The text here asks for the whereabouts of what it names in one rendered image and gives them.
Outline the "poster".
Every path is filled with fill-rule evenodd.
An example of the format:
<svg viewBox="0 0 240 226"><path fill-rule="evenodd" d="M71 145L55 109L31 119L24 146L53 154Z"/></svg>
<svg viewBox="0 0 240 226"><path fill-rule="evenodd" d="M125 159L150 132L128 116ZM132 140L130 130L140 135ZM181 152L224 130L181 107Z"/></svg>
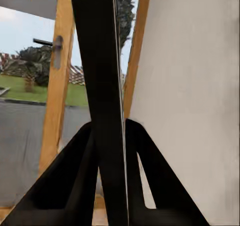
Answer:
<svg viewBox="0 0 240 226"><path fill-rule="evenodd" d="M108 226L129 226L118 0L71 0Z"/></svg>

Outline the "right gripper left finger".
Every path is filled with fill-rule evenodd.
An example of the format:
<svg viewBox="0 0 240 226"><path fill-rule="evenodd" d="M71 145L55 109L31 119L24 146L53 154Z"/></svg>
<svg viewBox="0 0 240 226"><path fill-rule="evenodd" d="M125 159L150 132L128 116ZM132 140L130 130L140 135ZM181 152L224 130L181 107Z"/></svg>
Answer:
<svg viewBox="0 0 240 226"><path fill-rule="evenodd" d="M92 226L98 165L88 122L0 226Z"/></svg>

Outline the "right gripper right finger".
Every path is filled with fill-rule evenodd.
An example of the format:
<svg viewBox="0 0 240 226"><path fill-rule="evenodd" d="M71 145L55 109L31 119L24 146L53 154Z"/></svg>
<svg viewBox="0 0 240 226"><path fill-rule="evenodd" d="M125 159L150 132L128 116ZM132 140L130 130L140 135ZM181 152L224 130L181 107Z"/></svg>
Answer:
<svg viewBox="0 0 240 226"><path fill-rule="evenodd" d="M145 128L125 120L128 226L210 226ZM138 156L156 209L145 206Z"/></svg>

